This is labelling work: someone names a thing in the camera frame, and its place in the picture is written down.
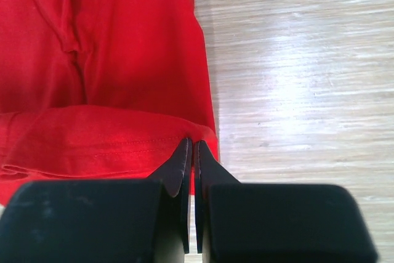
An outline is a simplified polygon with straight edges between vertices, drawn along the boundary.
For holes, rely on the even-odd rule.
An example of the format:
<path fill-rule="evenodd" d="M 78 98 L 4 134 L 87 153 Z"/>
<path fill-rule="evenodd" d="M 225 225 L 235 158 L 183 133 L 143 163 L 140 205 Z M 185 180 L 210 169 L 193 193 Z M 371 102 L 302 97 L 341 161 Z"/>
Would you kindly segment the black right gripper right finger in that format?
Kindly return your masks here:
<path fill-rule="evenodd" d="M 203 232 L 208 217 L 208 191 L 209 188 L 217 184 L 239 184 L 213 156 L 207 142 L 199 141 L 195 143 L 194 150 L 194 169 L 195 169 L 195 225 L 197 251 L 203 251 Z"/>

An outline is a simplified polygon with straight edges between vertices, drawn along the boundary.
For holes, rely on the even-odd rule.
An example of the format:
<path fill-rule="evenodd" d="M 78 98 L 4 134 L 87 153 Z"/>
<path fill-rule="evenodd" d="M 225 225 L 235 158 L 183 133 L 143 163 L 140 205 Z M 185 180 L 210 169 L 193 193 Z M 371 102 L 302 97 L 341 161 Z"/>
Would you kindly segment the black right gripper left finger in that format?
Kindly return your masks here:
<path fill-rule="evenodd" d="M 191 139 L 182 139 L 170 158 L 147 177 L 149 180 L 161 181 L 167 194 L 173 200 L 172 207 L 175 213 L 172 217 L 178 227 L 185 254 L 190 252 L 192 148 Z"/>

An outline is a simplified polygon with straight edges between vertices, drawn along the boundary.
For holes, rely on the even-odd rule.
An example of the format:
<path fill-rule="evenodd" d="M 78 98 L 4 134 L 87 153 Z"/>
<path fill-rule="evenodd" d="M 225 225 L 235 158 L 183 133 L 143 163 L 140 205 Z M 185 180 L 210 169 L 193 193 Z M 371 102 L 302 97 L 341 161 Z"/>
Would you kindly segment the red t shirt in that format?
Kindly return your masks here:
<path fill-rule="evenodd" d="M 218 154 L 195 0 L 1 0 L 1 204 L 146 177 L 186 137 Z"/>

